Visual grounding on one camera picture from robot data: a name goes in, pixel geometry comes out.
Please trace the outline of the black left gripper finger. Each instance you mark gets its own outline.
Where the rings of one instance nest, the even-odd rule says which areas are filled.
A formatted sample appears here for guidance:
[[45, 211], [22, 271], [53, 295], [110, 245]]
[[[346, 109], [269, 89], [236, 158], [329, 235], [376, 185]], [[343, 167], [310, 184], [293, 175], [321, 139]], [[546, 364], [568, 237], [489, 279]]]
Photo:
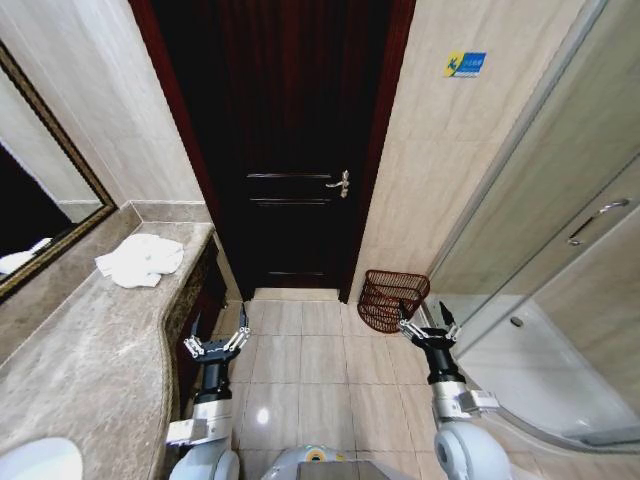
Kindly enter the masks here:
[[224, 352], [240, 352], [244, 345], [247, 343], [251, 336], [251, 329], [249, 327], [249, 318], [246, 313], [246, 308], [241, 305], [239, 312], [238, 328], [233, 335], [223, 345]]
[[199, 320], [201, 314], [198, 314], [191, 325], [190, 336], [183, 340], [183, 344], [193, 358], [199, 358], [203, 355], [202, 342], [197, 336]]

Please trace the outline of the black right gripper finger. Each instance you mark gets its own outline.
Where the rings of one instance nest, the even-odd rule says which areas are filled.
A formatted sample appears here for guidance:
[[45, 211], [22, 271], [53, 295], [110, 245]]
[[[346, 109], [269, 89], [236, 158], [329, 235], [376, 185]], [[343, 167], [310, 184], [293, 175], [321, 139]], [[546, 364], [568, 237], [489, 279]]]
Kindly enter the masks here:
[[398, 302], [399, 309], [399, 330], [411, 341], [422, 341], [425, 339], [423, 331], [411, 320], [412, 314], [403, 300]]
[[449, 340], [456, 341], [459, 332], [459, 325], [456, 323], [453, 313], [447, 308], [443, 301], [439, 302], [442, 320], [446, 327], [445, 337]]

